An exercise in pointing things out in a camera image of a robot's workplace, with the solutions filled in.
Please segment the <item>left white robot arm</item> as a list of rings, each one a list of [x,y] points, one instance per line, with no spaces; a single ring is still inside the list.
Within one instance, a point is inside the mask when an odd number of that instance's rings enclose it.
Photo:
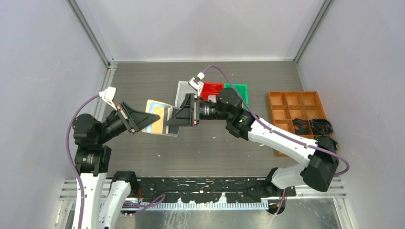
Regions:
[[[137,111],[121,102],[103,122],[90,114],[81,114],[73,120],[73,137],[77,145],[75,169],[79,174],[74,229],[111,229],[115,226],[126,198],[138,193],[139,183],[133,171],[116,172],[107,199],[101,203],[112,151],[106,142],[125,131],[139,132],[159,119],[157,114]]]

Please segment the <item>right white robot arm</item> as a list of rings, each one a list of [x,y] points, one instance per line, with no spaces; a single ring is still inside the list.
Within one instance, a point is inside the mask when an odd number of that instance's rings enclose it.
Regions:
[[[193,93],[167,121],[168,126],[196,126],[200,120],[225,120],[226,130],[236,138],[264,144],[294,159],[298,164],[270,170],[264,189],[277,196],[292,186],[307,185],[326,192],[339,165],[333,143],[316,141],[276,127],[242,107],[243,99],[232,88],[219,92],[216,102],[201,100]]]

